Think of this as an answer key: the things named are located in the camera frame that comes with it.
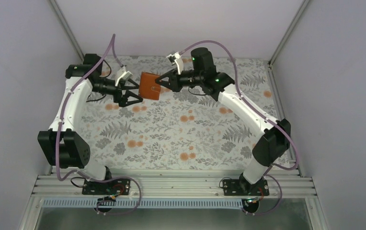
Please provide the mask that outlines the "brown leather card holder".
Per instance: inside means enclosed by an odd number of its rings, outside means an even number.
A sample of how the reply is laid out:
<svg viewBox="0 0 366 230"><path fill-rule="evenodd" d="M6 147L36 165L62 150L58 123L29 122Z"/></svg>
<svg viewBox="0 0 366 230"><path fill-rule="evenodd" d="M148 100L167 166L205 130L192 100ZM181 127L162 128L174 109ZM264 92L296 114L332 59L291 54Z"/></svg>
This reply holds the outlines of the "brown leather card holder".
<svg viewBox="0 0 366 230"><path fill-rule="evenodd" d="M161 86L155 82L157 74L141 72L138 95L143 99L159 100Z"/></svg>

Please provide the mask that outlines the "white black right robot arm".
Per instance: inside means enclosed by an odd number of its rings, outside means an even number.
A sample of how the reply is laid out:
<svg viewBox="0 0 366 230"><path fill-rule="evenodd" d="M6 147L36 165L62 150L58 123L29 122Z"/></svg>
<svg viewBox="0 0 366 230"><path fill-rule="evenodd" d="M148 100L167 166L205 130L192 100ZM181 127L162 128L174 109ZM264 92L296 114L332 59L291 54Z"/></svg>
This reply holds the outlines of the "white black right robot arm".
<svg viewBox="0 0 366 230"><path fill-rule="evenodd" d="M155 82L173 92L180 92L183 87L199 86L255 132L258 141L252 149L250 164L237 180L242 192L250 194L263 186L268 169L289 149L291 125L286 119L279 121L270 116L242 94L232 77L217 71L212 53L207 48L193 49L191 58L193 69L185 70L181 54L169 54L167 59L176 67L156 78Z"/></svg>

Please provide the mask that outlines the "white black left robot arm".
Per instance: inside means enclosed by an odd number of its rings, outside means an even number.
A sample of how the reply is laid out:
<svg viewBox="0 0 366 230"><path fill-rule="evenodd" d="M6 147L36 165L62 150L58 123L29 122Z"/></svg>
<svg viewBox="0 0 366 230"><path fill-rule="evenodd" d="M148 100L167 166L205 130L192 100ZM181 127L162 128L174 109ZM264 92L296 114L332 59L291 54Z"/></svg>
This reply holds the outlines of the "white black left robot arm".
<svg viewBox="0 0 366 230"><path fill-rule="evenodd" d="M111 95L119 107L141 103L142 97L133 93L139 84L124 66L114 80L101 76L104 59L97 54L86 54L79 65L66 69L65 92L54 121L48 130L40 131L38 143L51 166L57 170L71 167L72 172L88 181L104 183L112 177L108 167L90 159L91 148L78 134L81 113L91 93Z"/></svg>

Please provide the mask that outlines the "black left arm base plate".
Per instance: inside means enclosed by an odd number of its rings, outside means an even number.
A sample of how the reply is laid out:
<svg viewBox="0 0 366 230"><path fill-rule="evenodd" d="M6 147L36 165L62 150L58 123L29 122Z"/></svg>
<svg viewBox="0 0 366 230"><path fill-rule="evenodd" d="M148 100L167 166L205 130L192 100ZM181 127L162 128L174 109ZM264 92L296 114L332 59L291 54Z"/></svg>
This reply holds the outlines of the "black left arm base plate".
<svg viewBox="0 0 366 230"><path fill-rule="evenodd" d="M107 183L89 182L85 180L83 195L129 195L131 180L117 179Z"/></svg>

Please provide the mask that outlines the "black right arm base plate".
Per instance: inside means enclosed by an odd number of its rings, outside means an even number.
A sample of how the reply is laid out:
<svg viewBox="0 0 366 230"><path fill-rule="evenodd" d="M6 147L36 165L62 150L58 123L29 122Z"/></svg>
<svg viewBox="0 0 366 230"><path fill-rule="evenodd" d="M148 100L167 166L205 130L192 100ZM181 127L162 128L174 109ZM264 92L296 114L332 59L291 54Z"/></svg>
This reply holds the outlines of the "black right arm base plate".
<svg viewBox="0 0 366 230"><path fill-rule="evenodd" d="M246 184L239 179L223 178L219 184L224 196L268 196L269 186L265 179L259 180L255 184Z"/></svg>

